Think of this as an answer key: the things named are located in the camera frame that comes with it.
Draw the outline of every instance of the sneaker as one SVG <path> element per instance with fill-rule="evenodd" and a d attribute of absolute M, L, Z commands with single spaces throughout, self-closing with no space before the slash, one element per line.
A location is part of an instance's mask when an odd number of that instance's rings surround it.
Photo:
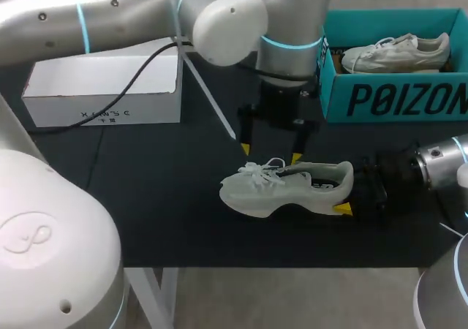
<path fill-rule="evenodd" d="M 347 50 L 341 59 L 346 73 L 438 72 L 450 56 L 450 37 L 421 39 L 412 34 L 386 38 L 375 45 Z"/>
<path fill-rule="evenodd" d="M 280 162 L 280 166 L 271 165 Z M 233 210 L 258 218 L 294 203 L 311 212 L 341 215 L 333 207 L 350 194 L 354 174 L 352 164 L 300 162 L 285 167 L 284 160 L 271 159 L 264 165 L 247 162 L 239 173 L 221 184 L 221 200 Z"/>

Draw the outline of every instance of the black table surface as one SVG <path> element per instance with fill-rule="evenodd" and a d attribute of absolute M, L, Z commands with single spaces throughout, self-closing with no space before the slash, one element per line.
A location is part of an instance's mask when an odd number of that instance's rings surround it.
<path fill-rule="evenodd" d="M 258 78 L 191 58 L 238 131 L 237 108 L 256 102 Z M 0 72 L 0 92 L 27 129 L 34 125 L 20 95 L 30 69 Z M 303 110 L 322 121 L 317 100 L 304 99 Z M 465 132 L 465 123 L 323 123 L 303 160 L 354 163 L 414 139 L 429 144 Z M 180 124 L 85 127 L 34 140 L 56 170 L 109 211 L 127 267 L 427 267 L 456 241 L 439 226 L 443 217 L 429 196 L 416 205 L 403 198 L 406 213 L 384 227 L 294 206 L 261 220 L 231 211 L 219 199 L 219 182 L 246 157 L 187 68 Z M 249 160 L 289 157 L 292 144 L 292 134 L 256 124 Z"/>

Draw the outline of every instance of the teal shoe box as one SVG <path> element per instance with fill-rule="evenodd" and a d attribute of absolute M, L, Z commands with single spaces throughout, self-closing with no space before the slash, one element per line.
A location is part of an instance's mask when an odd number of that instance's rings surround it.
<path fill-rule="evenodd" d="M 332 10 L 317 56 L 322 111 L 330 123 L 468 120 L 468 18 L 463 10 Z M 339 74 L 332 54 L 411 33 L 450 35 L 450 72 Z"/>

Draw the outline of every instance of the white table leg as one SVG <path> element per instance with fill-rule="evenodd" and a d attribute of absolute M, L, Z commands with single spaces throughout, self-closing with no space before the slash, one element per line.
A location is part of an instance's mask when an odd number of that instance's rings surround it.
<path fill-rule="evenodd" d="M 162 270 L 161 294 L 171 322 L 174 322 L 174 313 L 176 312 L 177 278 L 178 268 L 164 268 Z"/>
<path fill-rule="evenodd" d="M 137 299 L 152 329 L 173 329 L 165 300 L 152 268 L 125 268 Z"/>

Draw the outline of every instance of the black cable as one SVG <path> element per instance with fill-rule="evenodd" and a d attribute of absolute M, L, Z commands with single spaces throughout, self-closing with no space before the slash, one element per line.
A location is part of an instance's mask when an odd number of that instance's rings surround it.
<path fill-rule="evenodd" d="M 265 77 L 280 79 L 280 80 L 290 80 L 292 82 L 309 82 L 310 80 L 315 80 L 314 75 L 310 75 L 307 77 L 296 77 L 292 75 L 278 75 L 275 73 L 265 72 L 261 69 L 256 69 L 254 67 L 247 66 L 246 64 L 236 64 L 236 66 L 240 69 L 245 69 L 246 71 L 253 72 L 257 75 L 263 75 Z"/>
<path fill-rule="evenodd" d="M 125 96 L 125 94 L 128 92 L 128 90 L 133 86 L 135 81 L 140 77 L 141 73 L 145 70 L 145 68 L 158 56 L 160 53 L 163 51 L 166 51 L 167 49 L 174 48 L 177 46 L 177 42 L 171 42 L 170 44 L 167 44 L 160 48 L 158 51 L 153 53 L 151 56 L 148 57 L 148 59 L 145 61 L 145 63 L 139 68 L 139 70 L 135 73 L 133 78 L 129 81 L 127 86 L 124 88 L 124 90 L 112 101 L 110 102 L 109 105 L 104 107 L 102 110 L 96 112 L 93 114 L 91 117 L 88 117 L 86 119 L 83 119 L 82 121 L 79 121 L 77 123 L 71 124 L 69 126 L 61 126 L 59 128 L 52 128 L 52 129 L 44 129 L 44 130 L 34 130 L 30 131 L 29 134 L 58 134 L 58 133 L 63 133 L 63 132 L 68 132 L 71 129 L 78 128 L 79 126 L 82 126 L 96 118 L 98 118 L 100 115 L 102 115 L 104 112 L 109 111 L 112 106 L 114 106 L 117 102 L 119 102 L 122 97 Z M 191 45 L 190 42 L 182 42 L 182 45 Z"/>

